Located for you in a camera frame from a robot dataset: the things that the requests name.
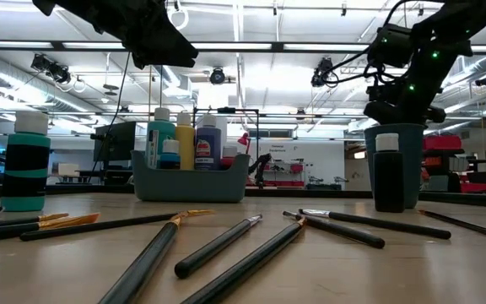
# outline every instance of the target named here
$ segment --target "table surface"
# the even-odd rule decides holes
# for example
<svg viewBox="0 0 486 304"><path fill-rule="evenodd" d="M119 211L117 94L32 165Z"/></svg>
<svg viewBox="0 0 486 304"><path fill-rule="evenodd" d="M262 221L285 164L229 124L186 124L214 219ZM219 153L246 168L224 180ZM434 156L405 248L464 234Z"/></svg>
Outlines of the table surface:
<svg viewBox="0 0 486 304"><path fill-rule="evenodd" d="M419 207L486 225L486 208L421 202ZM450 230L449 241L343 223L386 240L384 249L306 227L225 303L486 303L486 236L407 210L378 214L372 201L331 198L245 198L240 204L144 203L131 194L50 196L44 214L101 212L116 220L183 209L216 209L185 219L172 248L149 281L141 303L180 303L293 223L283 210L328 209ZM177 262L246 217L263 222L186 280ZM0 219L33 214L8 213ZM96 303L164 223L60 236L0 241L0 303Z"/></svg>

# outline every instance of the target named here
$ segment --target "black bottle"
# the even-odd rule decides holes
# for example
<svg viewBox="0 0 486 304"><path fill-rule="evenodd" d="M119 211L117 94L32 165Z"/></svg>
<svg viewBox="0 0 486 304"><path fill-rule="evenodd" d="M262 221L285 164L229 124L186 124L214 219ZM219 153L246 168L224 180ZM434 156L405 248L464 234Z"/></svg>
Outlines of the black bottle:
<svg viewBox="0 0 486 304"><path fill-rule="evenodd" d="M402 213L404 211L404 179L402 154L398 151L398 134L378 134L375 141L376 211Z"/></svg>

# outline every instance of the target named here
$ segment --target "paintbrush handle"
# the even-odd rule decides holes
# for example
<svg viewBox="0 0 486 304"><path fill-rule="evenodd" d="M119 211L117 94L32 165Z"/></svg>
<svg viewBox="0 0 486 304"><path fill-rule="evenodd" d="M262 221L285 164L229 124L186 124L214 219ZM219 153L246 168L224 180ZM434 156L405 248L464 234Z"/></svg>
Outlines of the paintbrush handle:
<svg viewBox="0 0 486 304"><path fill-rule="evenodd" d="M22 225L22 224L36 223L38 221L39 221L38 216L36 216L34 218L28 218L28 219L0 220L0 227L6 226L6 225Z"/></svg>
<svg viewBox="0 0 486 304"><path fill-rule="evenodd" d="M301 218L301 215L296 215L295 218L299 220ZM336 234L338 236L344 236L378 249L382 249L386 245L386 242L378 236L373 236L369 233L357 231L355 229L344 227L342 225L336 225L327 220L316 218L315 216L306 215L305 218L307 219L307 225L311 227L331 232L332 234Z"/></svg>
<svg viewBox="0 0 486 304"><path fill-rule="evenodd" d="M99 304L126 304L136 300L141 287L147 284L154 270L174 241L178 227L166 223L155 238L143 249L125 273L108 290Z"/></svg>
<svg viewBox="0 0 486 304"><path fill-rule="evenodd" d="M221 252L229 244L237 240L246 231L251 229L251 227L252 225L250 221L242 220L239 224L230 228L204 247L196 250L193 254L177 263L174 268L175 274L180 279L185 279L217 255L217 253Z"/></svg>
<svg viewBox="0 0 486 304"><path fill-rule="evenodd" d="M470 223L467 223L467 222L462 221L462 220L453 219L449 216L445 216L445 215L442 215L442 214L436 214L436 213L430 212L430 211L424 211L423 215L427 215L427 216L429 216L433 219L442 220L444 222L447 222L447 223L450 223L450 224L453 224L453 225L458 225L460 227L464 227L464 228L469 229L471 231L476 231L476 232L479 232L479 233L486 235L486 228L482 227L482 226L470 224Z"/></svg>
<svg viewBox="0 0 486 304"><path fill-rule="evenodd" d="M0 240L11 238L11 237L17 237L24 232L36 231L38 229L39 229L38 223L0 226Z"/></svg>
<svg viewBox="0 0 486 304"><path fill-rule="evenodd" d="M297 223L284 228L276 236L226 270L215 280L209 282L201 290L189 296L181 304L214 304L221 302L233 289L237 288L283 250L300 233L301 229L302 226Z"/></svg>
<svg viewBox="0 0 486 304"><path fill-rule="evenodd" d="M363 216L351 215L351 214L341 214L337 212L330 212L329 217L334 220L342 220L351 223L359 223L371 225L374 227L385 228L394 231L408 232L413 234L419 234L423 236L432 236L444 240L449 240L451 238L451 233L449 231L444 231L441 229L429 228L420 225L410 225L404 223L392 222L389 220L377 220L371 219Z"/></svg>
<svg viewBox="0 0 486 304"><path fill-rule="evenodd" d="M139 218L133 219L125 219L125 220L112 220L100 223L93 223L93 224L84 224L84 225L76 225L72 227L65 227L65 228L57 228L57 229L49 229L44 231L33 231L24 233L20 236L20 240L22 241L34 241L45 239L49 237L56 237L56 236L67 236L82 232L90 232L90 231L100 231L104 229L111 229L111 228L118 228L124 227L129 225L140 225L140 224L147 224L147 223L154 223L161 220L169 220L177 213L170 213L170 214L156 214L151 216L144 216Z"/></svg>

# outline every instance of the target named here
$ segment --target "bottle cap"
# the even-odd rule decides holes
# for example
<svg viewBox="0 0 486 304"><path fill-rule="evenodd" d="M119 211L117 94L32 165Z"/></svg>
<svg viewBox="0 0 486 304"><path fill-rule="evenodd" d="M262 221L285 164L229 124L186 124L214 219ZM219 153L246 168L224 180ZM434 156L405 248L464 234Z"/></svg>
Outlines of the bottle cap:
<svg viewBox="0 0 486 304"><path fill-rule="evenodd" d="M376 135L376 152L380 151L398 151L398 134L383 133Z"/></svg>
<svg viewBox="0 0 486 304"><path fill-rule="evenodd" d="M189 113L181 112L177 114L177 125L178 126L190 126L191 125L191 115Z"/></svg>
<svg viewBox="0 0 486 304"><path fill-rule="evenodd" d="M223 157L235 157L236 155L237 155L237 147L235 146L223 147Z"/></svg>
<svg viewBox="0 0 486 304"><path fill-rule="evenodd" d="M155 121L170 121L170 110L166 108L156 108L155 109Z"/></svg>
<svg viewBox="0 0 486 304"><path fill-rule="evenodd" d="M217 127L217 117L215 115L206 114L203 116L204 127Z"/></svg>
<svg viewBox="0 0 486 304"><path fill-rule="evenodd" d="M16 111L16 123L14 131L30 132L42 135L48 134L49 117L38 111Z"/></svg>
<svg viewBox="0 0 486 304"><path fill-rule="evenodd" d="M179 141L174 139L165 139L162 142L162 153L179 154Z"/></svg>

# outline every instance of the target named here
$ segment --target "gray plastic cup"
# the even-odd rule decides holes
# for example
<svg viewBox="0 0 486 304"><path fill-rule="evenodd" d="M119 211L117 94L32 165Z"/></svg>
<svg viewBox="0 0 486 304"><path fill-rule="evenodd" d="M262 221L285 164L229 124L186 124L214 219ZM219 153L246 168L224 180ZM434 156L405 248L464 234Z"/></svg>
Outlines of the gray plastic cup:
<svg viewBox="0 0 486 304"><path fill-rule="evenodd" d="M364 141L367 145L367 155L369 157L370 187L372 188L373 196L375 191L373 161L376 153L376 135L397 133L404 171L404 208L415 208L419 199L421 161L423 159L423 130L424 127L422 125L411 123L390 124L365 129Z"/></svg>

